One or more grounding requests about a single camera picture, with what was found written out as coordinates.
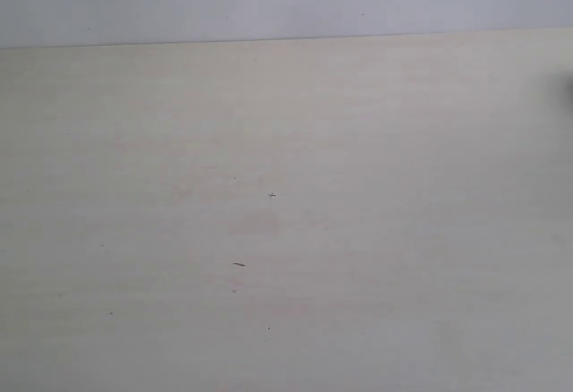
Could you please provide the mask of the black sleeve forearm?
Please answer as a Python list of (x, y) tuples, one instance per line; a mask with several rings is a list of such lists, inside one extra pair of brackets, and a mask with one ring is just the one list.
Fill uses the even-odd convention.
[(573, 111), (573, 76), (572, 71), (558, 72), (550, 77), (550, 92), (553, 103), (564, 114), (572, 116)]

